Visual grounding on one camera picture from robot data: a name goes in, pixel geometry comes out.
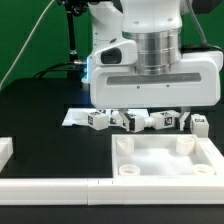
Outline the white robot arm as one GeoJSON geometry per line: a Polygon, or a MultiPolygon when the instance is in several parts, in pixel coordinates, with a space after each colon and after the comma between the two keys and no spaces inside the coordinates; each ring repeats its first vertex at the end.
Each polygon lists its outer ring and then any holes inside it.
{"type": "Polygon", "coordinates": [[[91,103],[117,109],[210,106],[220,99],[218,51],[183,53],[181,15],[194,0],[89,2],[93,50],[87,58],[91,103]]]}

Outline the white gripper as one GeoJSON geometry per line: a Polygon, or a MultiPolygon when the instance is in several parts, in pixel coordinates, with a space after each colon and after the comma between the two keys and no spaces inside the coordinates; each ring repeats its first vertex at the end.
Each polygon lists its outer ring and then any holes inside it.
{"type": "MultiPolygon", "coordinates": [[[[134,70],[137,44],[121,38],[98,47],[91,63],[95,66],[90,79],[91,103],[97,108],[182,107],[178,117],[183,131],[190,106],[216,104],[221,95],[219,71],[223,54],[219,51],[186,53],[158,75],[140,75],[134,70]]],[[[130,130],[127,109],[119,114],[130,130]]]]}

